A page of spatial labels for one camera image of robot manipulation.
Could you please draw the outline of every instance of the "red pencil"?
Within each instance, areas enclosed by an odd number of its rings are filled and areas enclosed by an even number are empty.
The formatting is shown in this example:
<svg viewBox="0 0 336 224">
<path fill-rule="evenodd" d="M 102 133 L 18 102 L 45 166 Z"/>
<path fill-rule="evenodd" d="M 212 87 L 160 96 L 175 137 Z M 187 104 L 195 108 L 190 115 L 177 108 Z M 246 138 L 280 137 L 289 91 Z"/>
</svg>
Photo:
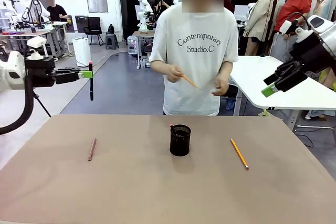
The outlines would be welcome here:
<svg viewBox="0 0 336 224">
<path fill-rule="evenodd" d="M 91 151 L 90 151 L 90 156 L 89 156 L 89 161 L 92 160 L 93 151 L 95 150 L 94 147 L 96 146 L 96 142 L 97 142 L 97 139 L 95 138 L 95 140 L 93 140 L 93 143 L 92 143 L 92 147 L 91 147 Z"/>
</svg>

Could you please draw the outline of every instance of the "black t-shirt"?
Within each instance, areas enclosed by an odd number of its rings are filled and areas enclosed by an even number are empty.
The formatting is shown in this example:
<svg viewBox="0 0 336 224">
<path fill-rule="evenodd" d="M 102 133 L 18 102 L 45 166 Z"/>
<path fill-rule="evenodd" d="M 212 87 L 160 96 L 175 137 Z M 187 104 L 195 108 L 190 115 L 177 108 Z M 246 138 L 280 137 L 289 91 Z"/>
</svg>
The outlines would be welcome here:
<svg viewBox="0 0 336 224">
<path fill-rule="evenodd" d="M 50 18 L 52 21 L 61 21 L 66 22 L 66 18 L 60 18 L 59 15 L 67 15 L 66 11 L 60 5 L 56 5 L 55 7 L 48 6 L 47 11 L 50 12 Z"/>
<path fill-rule="evenodd" d="M 158 3 L 160 1 L 166 2 L 166 4 L 168 4 L 169 6 L 174 5 L 174 1 L 173 0 L 155 0 L 154 7 L 156 5 L 158 5 Z M 166 6 L 164 6 L 164 5 L 159 6 L 158 9 L 157 9 L 157 11 L 155 12 L 156 13 L 156 18 L 158 18 L 165 10 L 167 10 Z"/>
</svg>

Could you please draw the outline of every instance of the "pencil holder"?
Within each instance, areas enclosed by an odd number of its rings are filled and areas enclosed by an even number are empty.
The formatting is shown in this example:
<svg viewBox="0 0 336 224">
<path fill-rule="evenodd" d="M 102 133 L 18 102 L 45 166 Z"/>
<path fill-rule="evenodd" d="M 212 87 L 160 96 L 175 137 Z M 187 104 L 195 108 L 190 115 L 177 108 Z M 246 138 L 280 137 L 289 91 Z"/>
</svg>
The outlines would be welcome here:
<svg viewBox="0 0 336 224">
<path fill-rule="evenodd" d="M 178 157 L 187 155 L 190 151 L 190 134 L 191 130 L 185 125 L 175 125 L 173 129 L 170 129 L 170 152 Z"/>
</svg>

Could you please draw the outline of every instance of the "person in white t-shirt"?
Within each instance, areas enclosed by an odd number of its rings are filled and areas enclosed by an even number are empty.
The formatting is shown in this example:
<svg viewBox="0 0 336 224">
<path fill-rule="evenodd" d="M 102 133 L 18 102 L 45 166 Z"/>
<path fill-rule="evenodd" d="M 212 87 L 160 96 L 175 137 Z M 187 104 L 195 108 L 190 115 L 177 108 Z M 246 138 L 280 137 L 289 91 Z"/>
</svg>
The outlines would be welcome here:
<svg viewBox="0 0 336 224">
<path fill-rule="evenodd" d="M 219 113 L 238 59 L 236 19 L 222 2 L 218 9 L 216 0 L 183 0 L 160 16 L 149 61 L 164 74 L 164 114 Z"/>
</svg>

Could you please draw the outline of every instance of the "black bag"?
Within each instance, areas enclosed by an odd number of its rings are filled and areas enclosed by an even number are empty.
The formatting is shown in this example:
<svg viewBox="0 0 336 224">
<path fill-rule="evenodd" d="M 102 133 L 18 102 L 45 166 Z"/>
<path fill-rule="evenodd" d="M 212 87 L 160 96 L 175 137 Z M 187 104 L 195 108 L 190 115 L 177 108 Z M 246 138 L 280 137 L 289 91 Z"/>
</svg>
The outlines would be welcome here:
<svg viewBox="0 0 336 224">
<path fill-rule="evenodd" d="M 114 26 L 110 24 L 108 34 L 114 34 Z"/>
</svg>

